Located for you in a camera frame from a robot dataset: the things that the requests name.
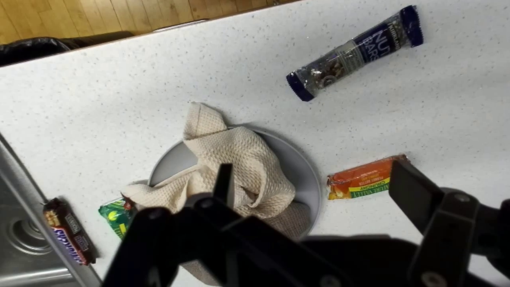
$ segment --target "green wrapper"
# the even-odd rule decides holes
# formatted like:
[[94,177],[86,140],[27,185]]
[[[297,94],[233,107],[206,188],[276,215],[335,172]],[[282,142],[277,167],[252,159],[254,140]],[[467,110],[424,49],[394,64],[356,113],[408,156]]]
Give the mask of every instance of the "green wrapper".
[[126,203],[120,199],[99,207],[99,214],[109,222],[120,238],[124,238],[134,217],[134,212],[128,212],[124,204]]

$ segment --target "cloth napkin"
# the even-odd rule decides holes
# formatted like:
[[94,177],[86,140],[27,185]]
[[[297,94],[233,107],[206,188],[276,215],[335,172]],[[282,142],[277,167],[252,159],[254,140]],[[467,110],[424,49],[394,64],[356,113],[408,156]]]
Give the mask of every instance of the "cloth napkin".
[[269,147],[250,129],[228,129],[223,116],[203,104],[193,104],[185,126],[185,145],[198,164],[156,187],[134,183],[123,195],[142,207],[183,209],[190,196],[211,193],[222,163],[234,166],[233,209],[242,215],[271,218],[289,207],[295,188],[284,175]]

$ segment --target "white countertop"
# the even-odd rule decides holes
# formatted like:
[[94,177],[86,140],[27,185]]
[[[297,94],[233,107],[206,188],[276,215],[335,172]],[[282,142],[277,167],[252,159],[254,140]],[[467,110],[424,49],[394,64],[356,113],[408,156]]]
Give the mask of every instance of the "white countertop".
[[[510,198],[510,3],[419,2],[426,45],[402,49],[303,104],[285,75],[411,2],[309,0],[0,70],[0,132],[46,198],[65,196],[99,247],[120,244],[97,207],[147,179],[182,137],[190,102],[271,129],[327,174],[408,153],[432,180]],[[316,234],[419,241],[387,195],[327,203]],[[472,271],[497,282],[485,262]],[[195,284],[188,274],[180,285]]]

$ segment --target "white plate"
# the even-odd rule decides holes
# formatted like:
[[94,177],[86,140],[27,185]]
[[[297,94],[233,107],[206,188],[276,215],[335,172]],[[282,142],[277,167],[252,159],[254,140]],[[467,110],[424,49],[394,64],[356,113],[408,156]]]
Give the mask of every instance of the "white plate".
[[[320,210],[320,203],[325,199],[316,169],[303,153],[300,153],[284,139],[258,128],[252,128],[252,131],[255,131],[277,156],[284,174],[297,188],[295,201],[305,203],[311,209],[311,226],[308,228],[309,231]],[[153,187],[195,164],[196,156],[183,142],[179,142],[158,161],[148,179],[148,185]]]

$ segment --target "food package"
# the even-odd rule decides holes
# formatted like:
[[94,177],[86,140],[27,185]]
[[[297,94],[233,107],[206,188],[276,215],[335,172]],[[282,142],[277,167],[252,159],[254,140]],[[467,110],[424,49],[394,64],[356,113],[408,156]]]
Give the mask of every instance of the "food package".
[[120,238],[124,238],[134,217],[134,204],[129,199],[112,201],[101,206],[99,214],[109,222]]
[[395,159],[407,159],[407,156],[389,156],[328,175],[328,199],[359,198],[386,191]]
[[354,40],[289,73],[287,81],[303,102],[309,102],[320,89],[346,78],[368,62],[386,57],[407,45],[422,43],[418,10],[413,5],[405,6]]
[[53,228],[53,233],[65,247],[67,254],[78,265],[96,262],[96,252],[91,239],[85,234],[83,226],[70,210],[69,204],[59,198],[51,199],[43,207],[45,220]]

